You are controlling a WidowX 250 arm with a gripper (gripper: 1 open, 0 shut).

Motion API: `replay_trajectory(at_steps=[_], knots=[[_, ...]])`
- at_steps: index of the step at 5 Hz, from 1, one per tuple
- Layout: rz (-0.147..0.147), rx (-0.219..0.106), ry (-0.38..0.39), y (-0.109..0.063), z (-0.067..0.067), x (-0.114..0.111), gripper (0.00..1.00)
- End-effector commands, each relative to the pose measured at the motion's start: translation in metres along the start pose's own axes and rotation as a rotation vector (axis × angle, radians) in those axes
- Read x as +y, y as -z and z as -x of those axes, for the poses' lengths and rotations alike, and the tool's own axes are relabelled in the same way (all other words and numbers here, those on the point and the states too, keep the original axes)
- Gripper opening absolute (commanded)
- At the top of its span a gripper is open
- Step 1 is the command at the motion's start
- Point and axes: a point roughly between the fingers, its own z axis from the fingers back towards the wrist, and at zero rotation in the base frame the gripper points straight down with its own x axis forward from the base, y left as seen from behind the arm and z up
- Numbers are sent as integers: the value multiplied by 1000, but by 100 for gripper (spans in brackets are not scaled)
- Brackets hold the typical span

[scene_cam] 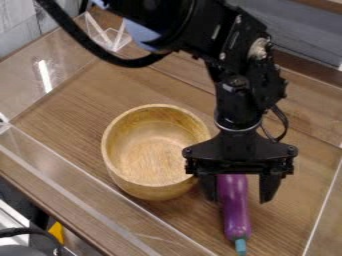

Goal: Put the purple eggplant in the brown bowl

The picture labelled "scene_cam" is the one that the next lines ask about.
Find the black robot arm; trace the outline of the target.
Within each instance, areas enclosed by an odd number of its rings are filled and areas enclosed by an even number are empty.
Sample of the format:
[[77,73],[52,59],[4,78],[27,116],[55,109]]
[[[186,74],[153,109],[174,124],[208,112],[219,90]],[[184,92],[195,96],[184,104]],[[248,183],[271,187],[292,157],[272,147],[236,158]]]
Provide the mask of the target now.
[[267,26],[224,0],[104,0],[104,8],[125,20],[136,42],[148,49],[145,65],[183,51],[204,62],[214,82],[214,138],[183,149],[186,171],[200,178],[210,197],[227,174],[259,176],[259,201],[272,200],[282,179],[294,172],[298,148],[263,126],[278,107],[287,81],[274,62]]

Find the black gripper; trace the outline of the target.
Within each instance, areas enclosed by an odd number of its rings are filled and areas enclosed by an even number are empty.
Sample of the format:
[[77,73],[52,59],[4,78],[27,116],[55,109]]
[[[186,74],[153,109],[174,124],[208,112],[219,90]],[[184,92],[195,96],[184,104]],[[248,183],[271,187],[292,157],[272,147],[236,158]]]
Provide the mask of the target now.
[[252,125],[236,127],[230,121],[215,120],[219,133],[204,142],[186,147],[186,173],[199,177],[206,199],[218,201],[216,174],[258,174],[259,201],[272,200],[282,177],[294,173],[294,158],[298,148],[282,143],[287,131],[278,137],[270,133],[262,136],[258,128],[262,120]]

